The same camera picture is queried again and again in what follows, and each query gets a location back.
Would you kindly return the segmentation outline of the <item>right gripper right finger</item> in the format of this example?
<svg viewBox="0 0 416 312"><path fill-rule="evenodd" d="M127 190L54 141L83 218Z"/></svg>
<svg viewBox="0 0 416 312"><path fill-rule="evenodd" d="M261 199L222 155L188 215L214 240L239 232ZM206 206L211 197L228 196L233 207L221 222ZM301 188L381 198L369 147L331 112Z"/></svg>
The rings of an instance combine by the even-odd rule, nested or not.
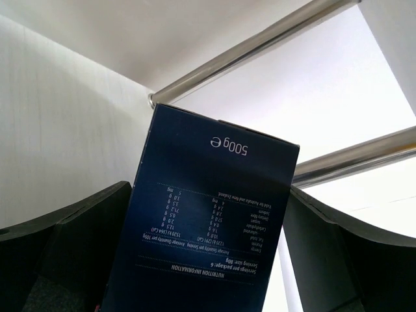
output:
<svg viewBox="0 0 416 312"><path fill-rule="evenodd" d="M304 311L414 311L415 239L291 187L283 230Z"/></svg>

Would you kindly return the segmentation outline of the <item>dark blue Barilla pasta box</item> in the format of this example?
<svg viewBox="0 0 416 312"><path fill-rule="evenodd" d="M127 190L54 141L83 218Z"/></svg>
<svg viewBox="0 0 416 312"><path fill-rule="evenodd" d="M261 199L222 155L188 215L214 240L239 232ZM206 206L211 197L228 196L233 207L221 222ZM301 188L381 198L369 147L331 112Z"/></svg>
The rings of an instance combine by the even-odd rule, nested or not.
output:
<svg viewBox="0 0 416 312"><path fill-rule="evenodd" d="M261 311L300 148L158 104L102 311Z"/></svg>

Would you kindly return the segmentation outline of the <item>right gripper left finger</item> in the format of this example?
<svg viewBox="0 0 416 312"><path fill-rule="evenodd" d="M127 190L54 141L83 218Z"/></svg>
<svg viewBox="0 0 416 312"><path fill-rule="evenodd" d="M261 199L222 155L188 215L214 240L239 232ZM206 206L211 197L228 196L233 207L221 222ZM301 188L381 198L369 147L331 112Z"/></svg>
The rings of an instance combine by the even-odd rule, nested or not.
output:
<svg viewBox="0 0 416 312"><path fill-rule="evenodd" d="M2 311L96 311L132 187L120 181L81 201L1 229Z"/></svg>

